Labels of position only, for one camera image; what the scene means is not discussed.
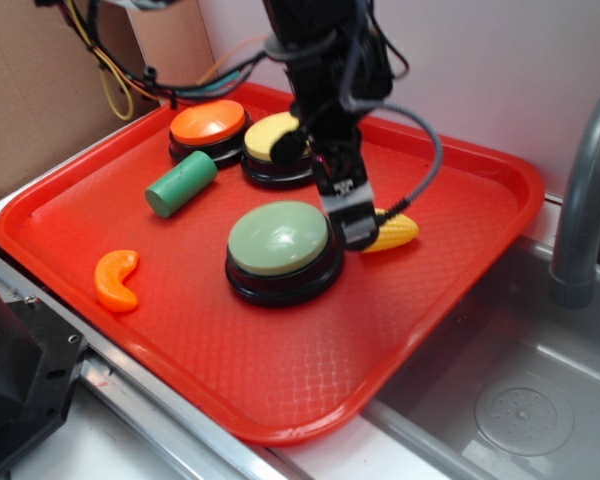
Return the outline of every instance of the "sink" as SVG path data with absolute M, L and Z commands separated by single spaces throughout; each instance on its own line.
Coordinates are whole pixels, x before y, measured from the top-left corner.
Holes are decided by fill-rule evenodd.
M 452 478 L 600 479 L 600 267 L 569 310 L 550 261 L 519 239 L 364 415 Z

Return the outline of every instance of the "round button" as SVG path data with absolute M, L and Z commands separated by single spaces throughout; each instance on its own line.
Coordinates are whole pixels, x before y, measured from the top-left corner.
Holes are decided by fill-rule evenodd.
M 171 121 L 171 135 L 184 145 L 219 142 L 244 125 L 244 107 L 233 100 L 216 100 L 189 107 Z
M 315 207 L 282 201 L 244 215 L 229 234 L 229 252 L 244 271 L 260 276 L 295 272 L 324 250 L 327 222 Z
M 254 123 L 244 136 L 247 153 L 262 161 L 271 161 L 271 148 L 288 132 L 298 129 L 300 122 L 289 112 L 276 113 Z

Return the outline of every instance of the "orange tray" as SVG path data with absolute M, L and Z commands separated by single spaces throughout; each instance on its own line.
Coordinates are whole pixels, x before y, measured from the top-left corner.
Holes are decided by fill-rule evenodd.
M 254 120 L 291 97 L 245 85 L 231 98 Z M 445 166 L 409 209 L 420 236 L 385 252 L 347 253 L 338 281 L 291 308 L 248 305 L 224 273 L 235 222 L 256 206 L 317 190 L 268 191 L 239 166 L 177 214 L 158 217 L 144 189 L 173 167 L 162 107 L 53 173 L 0 214 L 0 245 L 173 389 L 239 438 L 288 445 L 355 416 L 540 208 L 524 161 L 443 139 Z M 376 206 L 389 207 L 429 168 L 430 141 L 384 120 L 362 122 Z M 107 252 L 140 253 L 125 284 L 140 304 L 113 314 L 93 274 Z

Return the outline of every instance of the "tray rim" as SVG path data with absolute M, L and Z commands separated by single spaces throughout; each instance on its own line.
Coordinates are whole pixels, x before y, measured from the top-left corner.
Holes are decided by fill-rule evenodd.
M 258 98 L 259 108 L 272 112 L 288 108 L 293 98 L 288 93 L 255 84 L 242 86 L 229 98 L 249 104 L 249 99 L 251 98 L 252 102 L 253 97 Z M 162 129 L 164 123 L 161 123 L 161 121 L 172 116 L 173 111 L 168 105 L 159 107 L 142 119 L 121 129 L 117 134 L 83 152 L 74 161 L 67 163 L 43 178 L 39 183 L 21 192 L 0 213 L 0 246 L 46 284 L 53 284 L 54 291 L 67 303 L 70 303 L 70 298 L 74 296 L 74 293 L 72 293 L 73 288 L 67 286 L 64 278 L 47 268 L 42 260 L 32 255 L 17 241 L 18 225 L 49 199 L 55 198 L 55 196 L 70 189 L 90 173 L 114 161 L 118 156 L 116 152 L 122 153 L 129 147 L 141 143 L 144 135 L 151 135 Z M 405 136 L 407 136 L 409 137 L 410 153 L 413 153 L 413 155 L 428 158 L 433 152 L 431 142 L 426 134 L 411 126 L 376 117 L 366 117 L 361 122 L 361 130 L 363 138 L 371 143 L 395 148 L 398 143 L 405 142 Z M 276 427 L 253 423 L 248 421 L 244 415 L 241 416 L 241 412 L 234 405 L 219 401 L 224 399 L 213 395 L 202 382 L 193 382 L 191 379 L 186 379 L 187 383 L 193 383 L 191 385 L 192 389 L 200 395 L 200 400 L 202 400 L 196 402 L 196 406 L 198 406 L 198 403 L 207 404 L 211 402 L 213 408 L 209 408 L 208 405 L 202 408 L 205 413 L 242 439 L 264 445 L 290 445 L 324 435 L 336 426 L 355 417 L 364 408 L 364 405 L 375 395 L 399 365 L 424 341 L 439 321 L 455 306 L 457 301 L 467 293 L 498 257 L 515 241 L 544 202 L 543 181 L 537 170 L 529 163 L 513 155 L 487 147 L 447 136 L 441 136 L 441 138 L 445 148 L 445 164 L 450 168 L 468 171 L 467 162 L 463 157 L 463 154 L 466 155 L 467 153 L 470 153 L 473 158 L 472 169 L 493 165 L 493 162 L 497 162 L 502 166 L 502 169 L 497 170 L 496 178 L 492 176 L 493 169 L 487 168 L 483 168 L 482 174 L 477 175 L 497 181 L 512 191 L 518 201 L 519 209 L 514 220 L 494 236 L 491 244 L 473 258 L 470 266 L 420 317 L 410 332 L 410 338 L 413 341 L 406 342 L 386 354 L 367 376 L 367 378 L 372 377 L 372 380 L 358 385 L 337 408 L 302 425 Z M 108 156 L 111 158 L 108 160 L 105 160 L 107 156 L 99 158 L 99 153 L 102 151 L 107 151 Z M 79 311 L 87 321 L 96 328 L 101 329 L 98 322 L 88 320 L 94 315 L 95 318 L 102 316 L 102 312 L 97 306 L 83 304 Z M 131 341 L 129 331 L 123 328 L 121 324 L 115 321 L 108 322 L 104 333 L 140 361 L 145 368 L 153 370 L 158 377 L 174 388 L 174 378 L 178 377 L 178 372 L 174 370 L 169 362 L 165 362 L 161 356 L 137 351 L 138 349 L 134 348 L 137 342 Z M 147 362 L 152 365 L 151 368 L 147 366 Z

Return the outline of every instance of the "green cylinder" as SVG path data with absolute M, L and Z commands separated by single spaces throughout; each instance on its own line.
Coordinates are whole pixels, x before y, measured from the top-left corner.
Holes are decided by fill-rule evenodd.
M 193 152 L 148 187 L 144 196 L 151 208 L 168 218 L 218 176 L 214 161 L 204 152 Z

